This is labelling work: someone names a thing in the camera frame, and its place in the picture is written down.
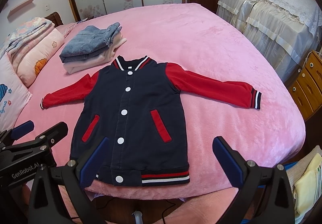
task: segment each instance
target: orange flower print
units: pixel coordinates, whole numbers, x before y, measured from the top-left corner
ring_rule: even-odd
[[[36,65],[35,65],[36,78],[37,78],[38,74],[41,72],[42,68],[46,65],[47,62],[48,62],[47,59],[42,59],[40,61],[37,61]]]

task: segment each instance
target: pillow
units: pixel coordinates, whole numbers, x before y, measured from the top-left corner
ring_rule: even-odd
[[[0,59],[0,132],[14,127],[32,94],[15,73],[8,54]]]
[[[67,37],[67,35],[77,26],[77,23],[70,23],[66,25],[60,25],[56,27],[56,29],[64,36],[64,38]]]
[[[17,67],[17,75],[26,87],[33,84],[42,68],[64,44],[64,39],[64,36],[57,29],[53,29],[21,58]]]

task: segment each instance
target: varsity jacket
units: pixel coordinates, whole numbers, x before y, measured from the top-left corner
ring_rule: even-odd
[[[261,93],[245,82],[221,82],[149,57],[111,65],[41,101],[41,108],[84,100],[70,158],[106,136],[110,148],[97,179],[115,186],[161,186],[189,182],[186,91],[244,108],[260,109]]]

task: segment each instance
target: striped cuff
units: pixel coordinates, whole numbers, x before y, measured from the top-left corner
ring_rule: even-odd
[[[251,108],[260,110],[260,98],[261,98],[261,92],[252,88]]]
[[[41,99],[41,102],[40,102],[40,108],[41,108],[42,110],[44,110],[44,109],[45,109],[45,108],[44,108],[44,106],[42,105],[42,101],[43,101],[43,99],[44,99],[44,98],[42,98],[42,99]]]
[[[188,183],[190,181],[188,168],[189,166],[159,171],[142,170],[142,186],[165,186]]]

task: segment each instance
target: striped waistband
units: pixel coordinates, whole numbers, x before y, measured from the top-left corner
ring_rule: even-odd
[[[169,170],[142,170],[142,186],[185,184],[190,181],[189,166]]]

